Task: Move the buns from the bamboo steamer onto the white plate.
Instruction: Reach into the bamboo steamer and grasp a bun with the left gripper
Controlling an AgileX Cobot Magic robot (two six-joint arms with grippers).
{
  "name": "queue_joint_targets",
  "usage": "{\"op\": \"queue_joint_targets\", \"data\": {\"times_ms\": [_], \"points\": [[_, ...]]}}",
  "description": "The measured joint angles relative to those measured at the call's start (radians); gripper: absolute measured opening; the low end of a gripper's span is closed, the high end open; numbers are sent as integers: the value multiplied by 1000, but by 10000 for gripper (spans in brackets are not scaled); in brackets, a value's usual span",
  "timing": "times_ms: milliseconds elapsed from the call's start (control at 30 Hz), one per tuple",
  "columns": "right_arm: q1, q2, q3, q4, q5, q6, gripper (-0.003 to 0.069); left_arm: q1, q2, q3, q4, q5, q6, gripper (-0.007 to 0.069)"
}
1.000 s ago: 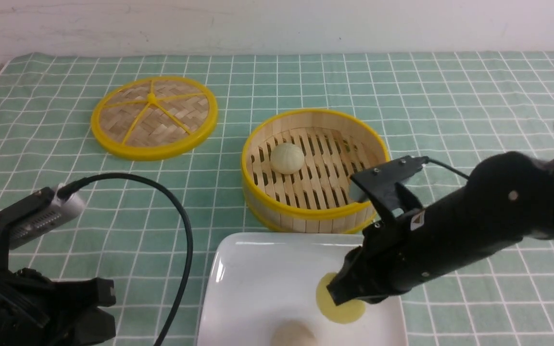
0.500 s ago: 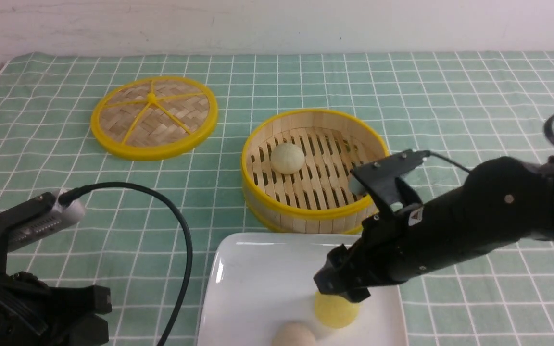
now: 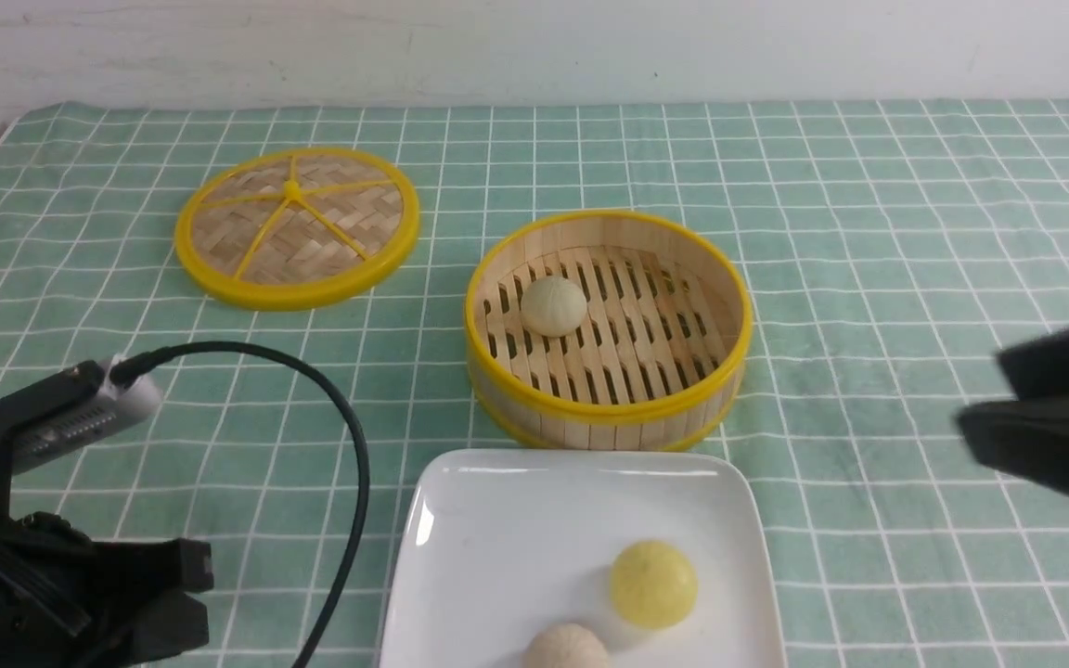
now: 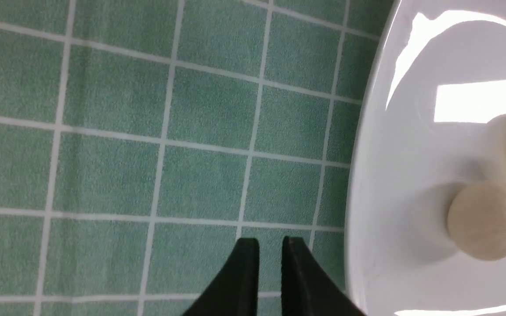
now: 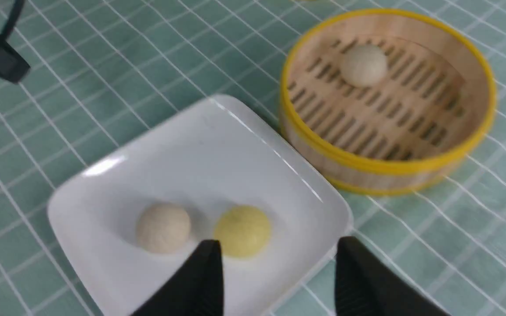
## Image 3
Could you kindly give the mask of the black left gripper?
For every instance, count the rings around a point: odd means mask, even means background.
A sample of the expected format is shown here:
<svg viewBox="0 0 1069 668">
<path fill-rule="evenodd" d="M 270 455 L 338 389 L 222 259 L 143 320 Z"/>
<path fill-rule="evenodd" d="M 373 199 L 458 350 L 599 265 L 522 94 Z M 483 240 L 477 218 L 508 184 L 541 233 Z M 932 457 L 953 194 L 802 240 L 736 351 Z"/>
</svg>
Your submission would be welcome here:
<svg viewBox="0 0 1069 668">
<path fill-rule="evenodd" d="M 212 589 L 208 542 L 95 541 L 55 513 L 0 517 L 0 667 L 123 667 L 202 649 L 210 612 L 187 593 Z M 127 612 L 127 596 L 154 599 Z"/>
</svg>

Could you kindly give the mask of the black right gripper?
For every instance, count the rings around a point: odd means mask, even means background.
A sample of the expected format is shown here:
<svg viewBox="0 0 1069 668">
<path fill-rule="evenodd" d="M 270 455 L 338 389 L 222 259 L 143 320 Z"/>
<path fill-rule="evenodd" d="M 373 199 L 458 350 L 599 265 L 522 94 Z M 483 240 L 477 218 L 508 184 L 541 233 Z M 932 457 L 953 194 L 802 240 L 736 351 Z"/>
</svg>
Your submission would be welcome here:
<svg viewBox="0 0 1069 668">
<path fill-rule="evenodd" d="M 994 358 L 1013 397 L 962 407 L 961 439 L 976 464 L 1069 497 L 1069 327 Z"/>
</svg>

